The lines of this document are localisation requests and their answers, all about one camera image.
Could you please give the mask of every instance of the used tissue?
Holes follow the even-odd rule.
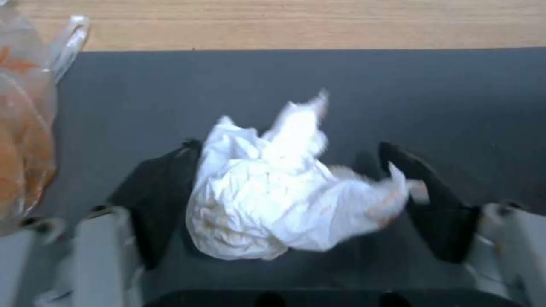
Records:
[[[288,102],[261,137],[224,116],[212,128],[188,202],[193,243],[215,258],[274,259],[289,247],[326,251],[381,229],[410,195],[426,200],[420,181],[393,164],[374,182],[318,157],[328,140],[319,130],[328,97]]]

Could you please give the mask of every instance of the black rubber flap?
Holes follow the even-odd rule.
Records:
[[[394,163],[408,178],[423,180],[427,186],[430,204],[416,204],[409,200],[406,209],[434,255],[449,262],[462,262],[468,252],[478,223],[482,199],[488,198],[485,188],[470,177],[463,177],[460,169],[443,166],[438,173],[417,156],[389,144],[379,146],[381,167],[388,171],[388,163]],[[449,180],[439,177],[458,178],[458,191],[453,190]]]
[[[192,192],[201,143],[191,140],[156,159],[140,163],[112,194],[110,203],[131,212],[147,269],[157,266]]]

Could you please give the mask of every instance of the wooden surface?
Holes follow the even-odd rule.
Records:
[[[92,19],[86,50],[546,46],[545,0],[19,0],[51,39]]]

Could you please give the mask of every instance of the plastic bag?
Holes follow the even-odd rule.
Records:
[[[391,178],[368,180],[317,160],[327,145],[318,129],[327,97],[289,102],[259,137],[223,117],[201,155],[186,224],[201,252],[220,259],[274,259],[289,247],[326,251],[383,228],[410,193],[427,200],[420,181],[393,164]]]
[[[87,36],[72,17],[51,46],[17,11],[0,7],[0,233],[28,214],[55,174],[58,81]]]

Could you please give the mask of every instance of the black plastic part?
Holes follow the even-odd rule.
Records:
[[[454,263],[462,262],[476,231],[480,206],[485,204],[482,199],[487,198],[477,196],[478,193],[484,193],[480,191],[480,185],[468,178],[460,179],[460,170],[455,171],[459,173],[458,176],[448,176],[459,180],[445,182],[420,158],[393,144],[383,142],[379,145],[379,159],[385,171],[388,171],[388,163],[392,162],[408,178],[425,182],[430,204],[419,205],[410,199],[407,212],[437,258]]]
[[[476,290],[408,290],[400,292],[351,290],[175,291],[146,307],[192,306],[365,306],[365,307],[519,307],[509,300]]]
[[[193,188],[201,154],[197,140],[140,163],[109,202],[127,208],[146,269],[157,266]]]

